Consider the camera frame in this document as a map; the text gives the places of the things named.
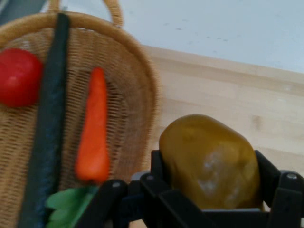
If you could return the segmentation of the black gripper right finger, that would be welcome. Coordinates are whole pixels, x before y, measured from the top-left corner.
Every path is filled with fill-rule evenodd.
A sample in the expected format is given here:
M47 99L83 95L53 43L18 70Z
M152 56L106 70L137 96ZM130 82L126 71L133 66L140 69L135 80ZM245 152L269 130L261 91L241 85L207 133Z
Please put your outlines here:
M304 178L295 171L280 171L260 151L255 151L262 198L270 208L268 228L300 228L304 217Z

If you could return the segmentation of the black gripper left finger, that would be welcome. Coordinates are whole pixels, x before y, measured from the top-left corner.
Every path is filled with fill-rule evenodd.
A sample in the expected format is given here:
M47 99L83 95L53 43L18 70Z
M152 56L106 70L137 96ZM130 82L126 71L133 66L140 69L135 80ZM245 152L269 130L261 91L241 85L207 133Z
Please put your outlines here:
M213 228L215 224L180 191L165 182L159 150L152 151L151 170L129 184L108 180L76 223L77 228L127 228L143 220L149 228Z

